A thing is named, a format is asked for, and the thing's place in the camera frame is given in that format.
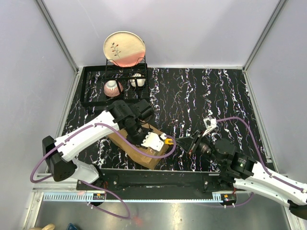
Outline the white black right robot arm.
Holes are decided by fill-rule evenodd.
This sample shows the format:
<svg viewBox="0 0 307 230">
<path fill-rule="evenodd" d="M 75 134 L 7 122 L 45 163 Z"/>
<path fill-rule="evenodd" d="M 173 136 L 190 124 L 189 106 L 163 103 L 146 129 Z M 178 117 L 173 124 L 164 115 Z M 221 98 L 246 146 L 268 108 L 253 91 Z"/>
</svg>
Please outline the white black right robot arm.
<svg viewBox="0 0 307 230">
<path fill-rule="evenodd" d="M 307 218 L 307 185 L 269 169 L 261 162 L 239 152 L 227 139 L 211 143 L 202 131 L 177 138 L 176 143 L 187 154 L 206 156 L 219 164 L 218 185 L 253 192 L 287 207 L 301 219 Z"/>
</svg>

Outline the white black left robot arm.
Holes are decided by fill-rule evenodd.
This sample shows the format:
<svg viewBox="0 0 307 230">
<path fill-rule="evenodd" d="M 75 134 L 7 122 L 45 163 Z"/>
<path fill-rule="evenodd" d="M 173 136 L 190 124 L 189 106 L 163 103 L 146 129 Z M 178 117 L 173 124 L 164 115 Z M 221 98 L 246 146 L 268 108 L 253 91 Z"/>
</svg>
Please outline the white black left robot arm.
<svg viewBox="0 0 307 230">
<path fill-rule="evenodd" d="M 97 168 L 76 159 L 76 155 L 98 140 L 124 129 L 127 141 L 141 146 L 152 132 L 144 128 L 142 122 L 153 114 L 146 100 L 126 103 L 118 100 L 109 105 L 100 115 L 82 127 L 54 139 L 47 136 L 42 140 L 43 154 L 51 175 L 56 182 L 68 178 L 86 181 L 94 190 L 103 186 L 103 177 Z"/>
</svg>

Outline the yellow utility knife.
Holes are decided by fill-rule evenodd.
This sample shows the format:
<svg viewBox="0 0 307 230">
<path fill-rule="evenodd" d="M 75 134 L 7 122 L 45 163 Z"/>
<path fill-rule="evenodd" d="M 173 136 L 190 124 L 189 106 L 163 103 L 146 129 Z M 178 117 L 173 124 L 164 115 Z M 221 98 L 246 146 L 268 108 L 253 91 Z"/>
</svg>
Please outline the yellow utility knife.
<svg viewBox="0 0 307 230">
<path fill-rule="evenodd" d="M 167 145 L 174 145 L 175 141 L 172 138 L 166 138 L 165 139 L 165 144 L 167 144 Z"/>
</svg>

